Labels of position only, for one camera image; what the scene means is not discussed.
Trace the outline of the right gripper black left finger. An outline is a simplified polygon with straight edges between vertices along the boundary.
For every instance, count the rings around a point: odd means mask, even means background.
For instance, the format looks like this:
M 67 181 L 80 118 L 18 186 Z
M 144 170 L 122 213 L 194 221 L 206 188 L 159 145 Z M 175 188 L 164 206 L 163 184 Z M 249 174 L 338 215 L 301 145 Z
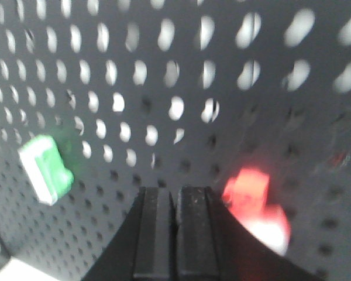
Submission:
M 146 188 L 133 270 L 134 279 L 174 279 L 177 227 L 171 193 Z

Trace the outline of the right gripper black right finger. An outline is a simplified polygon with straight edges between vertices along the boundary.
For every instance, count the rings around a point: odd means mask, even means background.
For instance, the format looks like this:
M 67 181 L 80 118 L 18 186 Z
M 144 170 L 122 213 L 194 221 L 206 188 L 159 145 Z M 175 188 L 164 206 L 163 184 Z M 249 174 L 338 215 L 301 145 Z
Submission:
M 177 224 L 177 276 L 220 277 L 205 188 L 180 190 Z

